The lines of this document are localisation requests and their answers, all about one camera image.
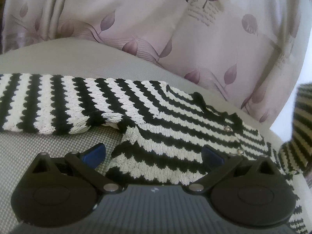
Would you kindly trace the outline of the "black white striped knit sweater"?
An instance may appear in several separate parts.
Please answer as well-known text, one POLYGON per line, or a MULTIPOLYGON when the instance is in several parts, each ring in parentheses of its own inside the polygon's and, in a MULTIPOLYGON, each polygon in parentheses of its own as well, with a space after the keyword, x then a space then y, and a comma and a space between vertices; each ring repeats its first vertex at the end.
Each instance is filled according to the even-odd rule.
POLYGON ((274 150, 237 114, 162 81, 1 75, 1 130, 67 135, 111 126, 122 133, 106 169, 118 181, 188 185, 208 172, 208 144, 254 160, 268 155, 289 184, 311 162, 311 84, 300 85, 290 141, 274 150))

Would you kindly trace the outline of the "grey woven mattress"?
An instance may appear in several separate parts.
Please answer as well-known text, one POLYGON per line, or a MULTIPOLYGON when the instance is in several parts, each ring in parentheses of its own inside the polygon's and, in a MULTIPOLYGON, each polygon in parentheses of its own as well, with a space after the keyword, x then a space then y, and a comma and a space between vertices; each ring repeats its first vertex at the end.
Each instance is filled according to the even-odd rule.
MULTIPOLYGON (((211 91, 91 41, 67 38, 10 51, 1 56, 3 74, 162 81, 201 94, 219 112, 237 114, 274 150, 284 144, 211 91)), ((122 137, 111 126, 67 135, 1 130, 1 233, 311 233, 311 192, 303 173, 289 184, 268 155, 249 160, 232 153, 243 158, 241 164, 208 192, 195 195, 186 191, 189 184, 108 177, 122 137), (65 161, 67 153, 98 143, 105 145, 106 158, 96 171, 120 185, 119 193, 102 193, 65 161)))

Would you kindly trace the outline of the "pink leaf print curtain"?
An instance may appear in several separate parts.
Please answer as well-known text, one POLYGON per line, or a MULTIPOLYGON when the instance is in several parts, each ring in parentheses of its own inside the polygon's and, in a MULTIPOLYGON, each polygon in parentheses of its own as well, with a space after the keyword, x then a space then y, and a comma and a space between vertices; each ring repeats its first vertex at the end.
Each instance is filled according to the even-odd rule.
POLYGON ((154 63, 266 125, 287 102, 311 30, 311 0, 6 0, 3 52, 61 37, 154 63))

